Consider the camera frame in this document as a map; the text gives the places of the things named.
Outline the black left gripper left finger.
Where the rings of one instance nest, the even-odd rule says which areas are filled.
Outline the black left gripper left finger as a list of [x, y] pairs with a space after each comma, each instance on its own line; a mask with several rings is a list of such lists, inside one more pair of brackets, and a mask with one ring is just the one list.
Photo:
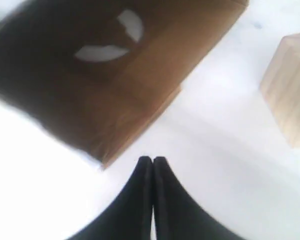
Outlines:
[[71, 240], [149, 240], [153, 214], [153, 162], [139, 158], [114, 201]]

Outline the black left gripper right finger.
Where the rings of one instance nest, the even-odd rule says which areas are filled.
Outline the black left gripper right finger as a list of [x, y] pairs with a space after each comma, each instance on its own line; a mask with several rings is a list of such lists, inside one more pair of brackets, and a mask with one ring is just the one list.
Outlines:
[[158, 240], [241, 240], [187, 193], [165, 157], [153, 160], [154, 218]]

